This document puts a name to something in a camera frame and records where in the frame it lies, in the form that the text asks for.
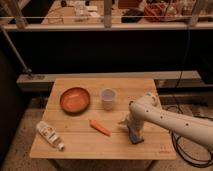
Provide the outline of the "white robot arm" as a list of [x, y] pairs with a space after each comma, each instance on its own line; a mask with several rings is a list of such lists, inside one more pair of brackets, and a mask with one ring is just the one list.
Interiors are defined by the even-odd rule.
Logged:
[[213, 149], [212, 121], [163, 110], [157, 105], [157, 97], [150, 92], [129, 102], [129, 114], [119, 124], [128, 128], [129, 139], [133, 144], [144, 141], [141, 132], [147, 121]]

